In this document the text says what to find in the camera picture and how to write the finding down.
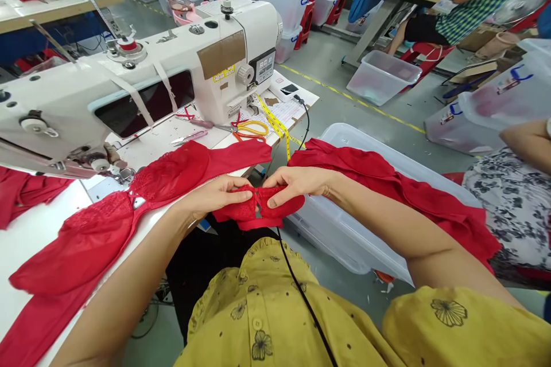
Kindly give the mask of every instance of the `red fabric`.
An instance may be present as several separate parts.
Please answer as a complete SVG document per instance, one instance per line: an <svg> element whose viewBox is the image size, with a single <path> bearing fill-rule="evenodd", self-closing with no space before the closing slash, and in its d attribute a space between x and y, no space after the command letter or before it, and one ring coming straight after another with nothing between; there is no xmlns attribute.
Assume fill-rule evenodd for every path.
<svg viewBox="0 0 551 367"><path fill-rule="evenodd" d="M0 166L0 229L35 205L50 203L72 179L33 176Z"/></svg>
<svg viewBox="0 0 551 367"><path fill-rule="evenodd" d="M268 200L284 190L284 186L277 188L253 188L252 186L243 186L233 192L251 191L253 197L240 204L230 204L214 211L212 214L217 222L235 220L242 231L263 227L281 227L283 218L297 212L304 205L304 196L300 195L285 202L277 208L269 208ZM262 218L257 218L256 206L259 207L259 213Z"/></svg>
<svg viewBox="0 0 551 367"><path fill-rule="evenodd" d="M138 210L128 192L115 192L68 218L58 238L10 277L15 288L34 296L0 342L0 367L38 363L119 259L144 213L218 175L269 162L270 153L257 140L213 150L190 141L136 175L130 189L146 199Z"/></svg>
<svg viewBox="0 0 551 367"><path fill-rule="evenodd" d="M486 228L486 211L463 205L454 196L417 182L399 172L376 152L335 148L318 139L306 142L305 151L296 151L288 166L317 166L337 170L365 187L412 207L450 234L468 252L488 264L501 244Z"/></svg>
<svg viewBox="0 0 551 367"><path fill-rule="evenodd" d="M447 174L442 174L444 178L448 178L450 181L455 182L459 186L463 184L463 178L465 177L465 172L451 172Z"/></svg>

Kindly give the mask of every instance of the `blue handle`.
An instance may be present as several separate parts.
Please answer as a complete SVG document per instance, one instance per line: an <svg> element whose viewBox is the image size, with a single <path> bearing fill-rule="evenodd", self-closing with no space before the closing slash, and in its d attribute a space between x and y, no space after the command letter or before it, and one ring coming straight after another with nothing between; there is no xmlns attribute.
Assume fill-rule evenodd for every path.
<svg viewBox="0 0 551 367"><path fill-rule="evenodd" d="M531 77L534 77L534 75L528 75L526 77L520 77L517 70L522 68L524 65L521 64L520 66L517 66L513 69L511 69L511 75L513 76L513 79L516 80L516 81L523 81L523 80L528 80L530 79Z"/></svg>
<svg viewBox="0 0 551 367"><path fill-rule="evenodd" d="M455 105L457 105L457 104L459 104L459 103L457 103L457 102L456 102L456 103L452 103L452 104L449 106L449 111L450 111L450 112L452 113L452 115L454 115L454 116L461 115L461 114L463 113L463 111L456 112L456 111L454 110L453 107L454 107Z"/></svg>

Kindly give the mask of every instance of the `woman's right hand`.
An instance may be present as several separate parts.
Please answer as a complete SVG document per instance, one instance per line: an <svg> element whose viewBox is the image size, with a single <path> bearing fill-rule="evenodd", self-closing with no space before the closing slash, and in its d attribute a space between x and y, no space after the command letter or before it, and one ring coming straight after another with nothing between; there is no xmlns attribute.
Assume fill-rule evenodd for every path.
<svg viewBox="0 0 551 367"><path fill-rule="evenodd" d="M287 185L287 188L268 200L268 207L275 208L299 195L328 197L331 194L331 185L338 175L336 171L317 167L282 166L262 185L263 188Z"/></svg>

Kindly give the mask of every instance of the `tape measure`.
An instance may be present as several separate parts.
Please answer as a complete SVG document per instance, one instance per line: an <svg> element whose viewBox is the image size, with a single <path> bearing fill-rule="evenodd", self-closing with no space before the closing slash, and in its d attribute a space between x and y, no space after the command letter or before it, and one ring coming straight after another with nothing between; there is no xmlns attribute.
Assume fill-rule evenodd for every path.
<svg viewBox="0 0 551 367"><path fill-rule="evenodd" d="M291 150L289 148L289 141L292 140L297 145L300 145L302 142L300 142L298 139L289 135L289 131L287 130L285 125L283 125L283 123L281 123L280 120L274 116L274 114L268 109L268 106L266 106L266 104L262 101L260 96L258 96L257 93L255 93L255 96L257 97L258 103L262 107L262 110L266 114L266 120L270 123L274 132L279 136L280 139L283 139L283 137L285 136L285 145L287 149L287 161L289 161L291 159Z"/></svg>

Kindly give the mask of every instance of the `sewing machine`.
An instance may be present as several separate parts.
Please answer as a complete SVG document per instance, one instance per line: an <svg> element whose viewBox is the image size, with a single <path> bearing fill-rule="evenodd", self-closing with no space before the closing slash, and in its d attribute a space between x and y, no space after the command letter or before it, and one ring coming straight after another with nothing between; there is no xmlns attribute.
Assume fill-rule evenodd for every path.
<svg viewBox="0 0 551 367"><path fill-rule="evenodd" d="M90 178L121 163L110 133L132 138L191 102L204 120L236 118L270 85L281 17L269 3L244 0L199 13L206 18L196 24L122 37L107 52L2 85L0 163Z"/></svg>

